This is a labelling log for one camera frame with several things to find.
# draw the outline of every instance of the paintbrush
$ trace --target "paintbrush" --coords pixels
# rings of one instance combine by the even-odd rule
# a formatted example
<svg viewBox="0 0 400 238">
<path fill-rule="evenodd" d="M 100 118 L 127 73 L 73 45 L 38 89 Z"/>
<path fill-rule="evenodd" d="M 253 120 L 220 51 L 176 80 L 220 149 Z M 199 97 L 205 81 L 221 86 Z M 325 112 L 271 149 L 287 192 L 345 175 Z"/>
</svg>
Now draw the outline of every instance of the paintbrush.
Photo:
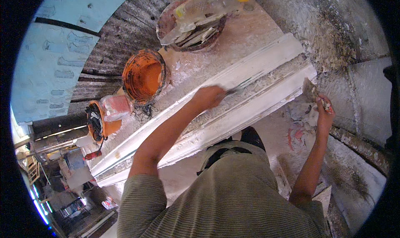
<svg viewBox="0 0 400 238">
<path fill-rule="evenodd" d="M 317 97 L 319 97 L 317 86 L 313 84 L 308 78 L 305 78 L 303 82 L 303 94 L 308 98 L 308 100 L 312 102 L 316 102 Z M 323 98 L 321 98 L 321 102 L 323 104 L 325 111 L 328 112 L 329 114 L 332 114 L 333 109 L 330 103 L 325 101 Z"/>
</svg>

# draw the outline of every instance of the paint bucket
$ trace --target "paint bucket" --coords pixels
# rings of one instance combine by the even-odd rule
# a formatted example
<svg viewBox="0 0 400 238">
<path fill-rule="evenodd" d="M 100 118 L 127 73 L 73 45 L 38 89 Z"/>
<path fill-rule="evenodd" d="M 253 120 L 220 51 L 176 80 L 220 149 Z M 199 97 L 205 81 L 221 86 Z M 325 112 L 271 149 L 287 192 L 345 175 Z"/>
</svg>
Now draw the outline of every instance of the paint bucket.
<svg viewBox="0 0 400 238">
<path fill-rule="evenodd" d="M 111 135 L 112 133 L 115 133 L 116 131 L 118 131 L 121 128 L 122 120 L 113 121 L 113 122 L 105 122 L 104 121 L 104 109 L 100 106 L 99 102 L 97 102 L 97 101 L 89 102 L 89 106 L 93 105 L 93 104 L 95 104 L 95 106 L 97 106 L 97 108 L 100 111 L 100 115 L 101 115 L 103 131 L 102 131 L 101 139 L 99 141 L 97 141 L 97 143 L 101 143 L 103 141 L 103 138 L 107 138 L 109 135 Z M 93 139 L 96 140 L 97 136 L 94 133 L 93 126 L 88 125 L 88 128 L 89 128 L 89 133 L 93 136 Z"/>
<path fill-rule="evenodd" d="M 176 19 L 174 16 L 174 10 L 186 2 L 188 0 L 175 0 L 171 4 L 169 4 L 164 11 L 162 11 L 160 17 L 158 18 L 158 22 L 156 25 L 156 34 L 157 38 L 159 40 L 163 39 L 175 26 L 176 26 Z M 189 46 L 189 47 L 179 47 L 175 43 L 168 45 L 168 48 L 172 48 L 174 51 L 177 52 L 197 52 L 197 51 L 208 51 L 210 48 L 212 48 L 218 37 L 221 35 L 223 29 L 225 28 L 225 23 L 226 23 L 227 15 L 223 16 L 220 19 L 219 24 L 217 25 L 217 30 L 216 32 L 210 39 L 208 39 L 206 42 L 200 45 L 195 45 L 195 46 Z"/>
<path fill-rule="evenodd" d="M 170 72 L 163 57 L 150 49 L 140 50 L 126 62 L 123 90 L 135 105 L 149 105 L 170 82 Z"/>
</svg>

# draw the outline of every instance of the metal pipe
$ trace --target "metal pipe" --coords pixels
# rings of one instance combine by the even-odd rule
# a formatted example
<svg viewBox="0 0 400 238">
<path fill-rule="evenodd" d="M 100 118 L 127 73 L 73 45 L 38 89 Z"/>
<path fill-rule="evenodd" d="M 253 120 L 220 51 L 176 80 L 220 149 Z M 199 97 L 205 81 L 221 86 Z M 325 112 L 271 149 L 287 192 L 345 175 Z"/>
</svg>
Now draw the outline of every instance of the metal pipe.
<svg viewBox="0 0 400 238">
<path fill-rule="evenodd" d="M 46 177 L 47 182 L 49 183 L 49 185 L 51 185 L 49 179 L 47 178 L 46 173 L 44 172 L 44 169 L 43 169 L 43 167 L 42 167 L 42 163 L 39 162 L 39 164 L 40 164 L 40 167 L 42 168 L 43 174 L 44 174 L 44 176 Z"/>
<path fill-rule="evenodd" d="M 84 238 L 88 235 L 90 235 L 91 233 L 93 233 L 94 231 L 96 231 L 99 227 L 101 227 L 101 225 L 103 225 L 103 223 L 105 221 L 107 221 L 112 215 L 114 215 L 115 212 L 112 211 L 111 213 L 109 213 L 106 217 L 104 217 L 101 221 L 99 221 L 96 225 L 94 225 L 91 229 L 89 229 L 86 233 L 84 233 L 83 235 L 81 235 L 81 238 Z"/>
</svg>

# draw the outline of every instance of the plastic container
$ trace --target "plastic container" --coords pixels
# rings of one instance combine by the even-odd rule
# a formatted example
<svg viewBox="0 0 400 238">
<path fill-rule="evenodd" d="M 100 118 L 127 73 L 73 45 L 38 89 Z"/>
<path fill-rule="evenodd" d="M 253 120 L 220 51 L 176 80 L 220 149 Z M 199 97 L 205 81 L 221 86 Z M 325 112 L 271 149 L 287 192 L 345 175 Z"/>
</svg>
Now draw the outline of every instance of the plastic container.
<svg viewBox="0 0 400 238">
<path fill-rule="evenodd" d="M 102 201 L 101 204 L 103 207 L 105 207 L 107 210 L 118 207 L 117 203 L 115 202 L 110 202 L 109 200 Z"/>
<path fill-rule="evenodd" d="M 114 200 L 107 196 L 107 200 L 101 203 L 107 210 L 118 207 L 118 204 L 114 202 Z"/>
<path fill-rule="evenodd" d="M 130 100 L 125 95 L 107 95 L 100 100 L 104 108 L 104 121 L 113 122 L 127 118 L 133 111 Z"/>
<path fill-rule="evenodd" d="M 174 10 L 177 25 L 185 28 L 187 24 L 205 19 L 207 14 L 229 13 L 239 8 L 241 2 L 249 0 L 189 0 Z"/>
<path fill-rule="evenodd" d="M 92 105 L 92 104 L 95 104 L 100 110 L 100 115 L 101 115 L 102 124 L 103 124 L 103 132 L 102 132 L 103 137 L 99 141 L 97 141 L 97 143 L 101 143 L 103 141 L 103 138 L 111 135 L 112 133 L 117 132 L 121 128 L 122 120 L 113 121 L 113 122 L 105 122 L 104 121 L 104 108 L 102 106 L 100 106 L 99 102 L 97 102 L 97 101 L 94 101 L 94 100 L 90 101 L 89 105 Z M 93 126 L 88 125 L 88 128 L 89 128 L 90 135 L 93 136 L 93 131 L 94 131 Z"/>
<path fill-rule="evenodd" d="M 174 10 L 181 4 L 185 3 L 186 1 L 188 0 L 175 0 L 174 2 L 169 4 L 161 13 L 156 25 L 156 34 L 157 38 L 160 40 L 160 44 L 162 44 L 162 39 L 166 35 L 168 35 L 168 33 L 173 31 L 177 26 L 176 18 L 174 16 Z M 220 19 L 217 25 L 217 32 L 203 44 L 189 46 L 189 47 L 181 47 L 177 46 L 176 43 L 172 43 L 164 46 L 167 46 L 168 48 L 171 48 L 177 52 L 207 51 L 216 44 L 218 37 L 222 34 L 222 31 L 225 28 L 226 20 L 227 20 L 227 15 L 223 16 Z"/>
<path fill-rule="evenodd" d="M 163 57 L 151 49 L 140 50 L 126 62 L 123 90 L 134 105 L 148 105 L 170 82 L 170 72 Z"/>
</svg>

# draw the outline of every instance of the floor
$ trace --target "floor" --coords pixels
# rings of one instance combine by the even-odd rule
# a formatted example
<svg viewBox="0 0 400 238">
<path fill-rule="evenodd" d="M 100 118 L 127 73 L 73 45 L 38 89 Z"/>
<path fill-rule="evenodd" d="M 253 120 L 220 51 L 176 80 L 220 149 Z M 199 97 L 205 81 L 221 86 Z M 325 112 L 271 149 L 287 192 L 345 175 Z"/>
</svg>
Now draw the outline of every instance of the floor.
<svg viewBox="0 0 400 238">
<path fill-rule="evenodd" d="M 387 101 L 375 109 L 370 106 L 377 102 L 381 104 L 383 98 L 386 100 L 389 90 L 384 86 L 375 96 L 369 96 L 371 101 L 363 97 L 369 92 L 368 88 L 376 86 L 377 76 L 379 82 L 384 82 L 381 72 L 390 61 L 378 60 L 388 55 L 388 47 L 377 17 L 366 0 L 256 1 L 285 33 L 292 32 L 303 44 L 305 56 L 319 73 L 321 91 L 337 105 L 339 114 L 335 125 L 383 147 L 390 136 L 385 115 L 388 112 Z M 372 74 L 374 79 L 367 79 L 368 74 Z M 311 125 L 312 117 L 304 116 L 304 111 L 293 110 L 308 106 L 304 102 L 303 98 L 296 98 L 253 125 L 269 159 L 275 159 L 282 167 L 291 187 L 315 136 L 313 129 L 302 123 L 308 121 Z M 240 133 L 234 135 L 234 139 L 240 139 Z M 160 169 L 168 205 L 197 178 L 202 156 L 199 152 Z M 347 237 L 354 234 L 368 216 L 386 179 L 359 160 L 352 150 L 331 138 L 320 181 L 332 185 L 333 197 L 328 215 L 330 225 L 336 228 L 333 236 Z M 120 203 L 123 182 L 104 189 Z"/>
</svg>

